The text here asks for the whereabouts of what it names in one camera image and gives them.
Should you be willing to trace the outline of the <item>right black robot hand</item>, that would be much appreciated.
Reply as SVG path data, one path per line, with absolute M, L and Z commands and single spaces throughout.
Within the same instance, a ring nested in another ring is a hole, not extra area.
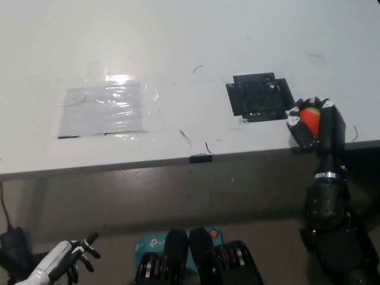
M 340 156 L 346 142 L 346 124 L 330 99 L 312 97 L 286 111 L 287 127 L 301 150 L 319 157 L 314 179 L 344 179 Z

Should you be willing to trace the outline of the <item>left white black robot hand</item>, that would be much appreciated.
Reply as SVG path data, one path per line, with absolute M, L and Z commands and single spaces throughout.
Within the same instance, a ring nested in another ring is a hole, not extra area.
M 77 262 L 82 262 L 85 268 L 92 273 L 94 267 L 86 257 L 86 253 L 96 259 L 101 258 L 101 255 L 92 247 L 98 236 L 97 232 L 93 232 L 83 240 L 59 242 L 20 284 L 54 284 L 65 274 L 68 276 L 68 284 L 77 284 Z

